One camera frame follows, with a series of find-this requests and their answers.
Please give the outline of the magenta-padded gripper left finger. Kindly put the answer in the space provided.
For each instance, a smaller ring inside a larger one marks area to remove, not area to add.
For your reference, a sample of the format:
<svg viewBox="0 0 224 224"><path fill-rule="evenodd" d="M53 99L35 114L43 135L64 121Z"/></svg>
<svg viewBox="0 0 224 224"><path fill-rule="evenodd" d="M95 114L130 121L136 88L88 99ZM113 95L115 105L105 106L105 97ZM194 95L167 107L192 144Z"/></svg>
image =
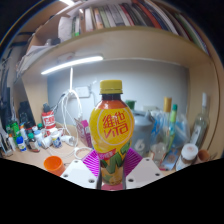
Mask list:
<svg viewBox="0 0 224 224"><path fill-rule="evenodd" d="M61 177L76 185L89 189L101 188L100 161L95 150L76 148L75 159Z"/></svg>

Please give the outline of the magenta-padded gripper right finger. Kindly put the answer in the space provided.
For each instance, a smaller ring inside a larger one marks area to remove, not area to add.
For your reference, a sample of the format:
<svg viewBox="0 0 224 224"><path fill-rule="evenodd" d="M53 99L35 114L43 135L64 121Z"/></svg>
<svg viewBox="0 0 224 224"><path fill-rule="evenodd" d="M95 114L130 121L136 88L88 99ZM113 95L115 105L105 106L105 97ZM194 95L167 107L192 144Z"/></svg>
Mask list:
<svg viewBox="0 0 224 224"><path fill-rule="evenodd" d="M124 189L140 188L162 177L162 172L150 157L143 158L132 148L128 150L123 164Z"/></svg>

